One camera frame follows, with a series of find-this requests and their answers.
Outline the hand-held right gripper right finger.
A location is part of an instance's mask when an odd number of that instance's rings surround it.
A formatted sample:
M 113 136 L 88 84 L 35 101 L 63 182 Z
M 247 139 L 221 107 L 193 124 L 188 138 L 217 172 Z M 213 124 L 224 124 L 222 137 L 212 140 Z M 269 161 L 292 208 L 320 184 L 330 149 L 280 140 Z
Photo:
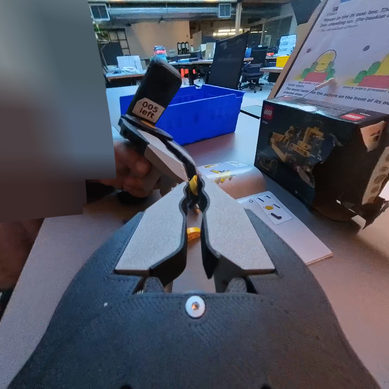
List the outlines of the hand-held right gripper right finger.
M 245 208 L 208 178 L 199 179 L 199 208 L 203 267 L 216 292 L 234 278 L 275 272 Z

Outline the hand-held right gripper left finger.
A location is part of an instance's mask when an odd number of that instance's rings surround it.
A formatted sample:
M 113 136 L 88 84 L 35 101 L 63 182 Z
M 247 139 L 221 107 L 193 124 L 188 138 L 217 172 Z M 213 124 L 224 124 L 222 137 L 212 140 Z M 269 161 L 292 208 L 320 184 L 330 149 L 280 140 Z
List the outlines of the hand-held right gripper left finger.
M 187 189 L 186 182 L 177 185 L 141 213 L 116 273 L 155 277 L 163 286 L 182 274 L 187 256 Z

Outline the lego instruction booklet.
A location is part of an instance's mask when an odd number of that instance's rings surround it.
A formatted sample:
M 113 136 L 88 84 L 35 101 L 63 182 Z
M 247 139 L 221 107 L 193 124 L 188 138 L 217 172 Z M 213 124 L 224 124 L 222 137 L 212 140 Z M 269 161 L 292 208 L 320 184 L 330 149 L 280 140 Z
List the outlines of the lego instruction booklet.
M 332 251 L 279 198 L 266 190 L 264 176 L 253 165 L 225 161 L 199 166 L 197 170 L 260 217 L 306 265 L 333 257 Z

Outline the dark lego set box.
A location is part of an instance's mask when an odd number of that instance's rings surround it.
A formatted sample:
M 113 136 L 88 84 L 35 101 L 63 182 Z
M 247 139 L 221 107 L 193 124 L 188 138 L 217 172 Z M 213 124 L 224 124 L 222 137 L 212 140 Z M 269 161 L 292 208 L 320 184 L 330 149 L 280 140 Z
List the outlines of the dark lego set box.
M 264 100 L 255 167 L 333 221 L 388 209 L 388 114 L 305 98 Z

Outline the person's left hand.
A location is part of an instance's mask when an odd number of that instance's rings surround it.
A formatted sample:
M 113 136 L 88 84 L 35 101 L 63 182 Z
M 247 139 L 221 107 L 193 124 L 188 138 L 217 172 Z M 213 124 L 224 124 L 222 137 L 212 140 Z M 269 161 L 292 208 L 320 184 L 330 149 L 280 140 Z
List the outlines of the person's left hand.
M 137 198 L 146 198 L 152 192 L 145 189 L 145 178 L 150 172 L 150 163 L 130 143 L 114 141 L 116 178 L 101 179 L 99 183 L 114 187 Z

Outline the white boxes on desk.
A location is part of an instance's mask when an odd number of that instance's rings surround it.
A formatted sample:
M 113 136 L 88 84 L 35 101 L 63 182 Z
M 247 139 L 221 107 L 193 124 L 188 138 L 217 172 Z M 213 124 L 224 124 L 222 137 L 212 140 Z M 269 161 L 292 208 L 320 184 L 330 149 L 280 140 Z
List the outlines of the white boxes on desk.
M 142 73 L 143 72 L 143 67 L 141 63 L 141 59 L 138 55 L 134 56 L 117 56 L 117 63 L 119 69 L 129 72 L 129 73 Z

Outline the blue storage bin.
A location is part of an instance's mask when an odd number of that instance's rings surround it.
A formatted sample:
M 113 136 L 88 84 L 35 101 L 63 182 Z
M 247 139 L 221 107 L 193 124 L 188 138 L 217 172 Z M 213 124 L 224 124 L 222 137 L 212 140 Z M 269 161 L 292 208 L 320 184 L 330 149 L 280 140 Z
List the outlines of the blue storage bin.
M 159 129 L 169 134 L 176 143 L 187 145 L 233 133 L 243 100 L 243 91 L 214 85 L 172 88 L 156 84 L 144 95 L 148 105 L 141 102 L 136 113 L 152 113 L 159 120 L 152 125 L 141 123 L 143 130 Z

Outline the black mesh office chair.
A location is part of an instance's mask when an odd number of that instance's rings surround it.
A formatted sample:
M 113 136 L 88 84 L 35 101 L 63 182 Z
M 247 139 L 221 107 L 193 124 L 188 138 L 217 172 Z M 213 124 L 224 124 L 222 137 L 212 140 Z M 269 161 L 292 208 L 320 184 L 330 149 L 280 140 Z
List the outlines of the black mesh office chair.
M 232 90 L 238 89 L 249 32 L 218 40 L 205 83 Z

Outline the printed instruction sheet board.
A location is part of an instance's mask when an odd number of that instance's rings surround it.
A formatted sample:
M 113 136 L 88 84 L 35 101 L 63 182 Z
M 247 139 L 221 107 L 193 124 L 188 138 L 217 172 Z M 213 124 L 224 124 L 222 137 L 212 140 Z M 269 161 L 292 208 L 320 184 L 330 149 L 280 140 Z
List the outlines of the printed instruction sheet board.
M 322 1 L 272 96 L 388 114 L 389 1 Z

